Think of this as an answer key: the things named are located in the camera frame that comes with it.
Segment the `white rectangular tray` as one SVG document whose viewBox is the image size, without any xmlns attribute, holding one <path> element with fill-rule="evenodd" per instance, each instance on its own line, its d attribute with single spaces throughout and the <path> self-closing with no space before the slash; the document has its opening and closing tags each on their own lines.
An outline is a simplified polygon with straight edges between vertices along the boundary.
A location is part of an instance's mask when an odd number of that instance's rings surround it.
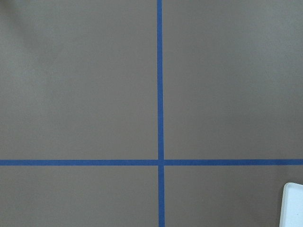
<svg viewBox="0 0 303 227">
<path fill-rule="evenodd" d="M 284 185 L 279 227 L 303 227 L 302 184 Z"/>
</svg>

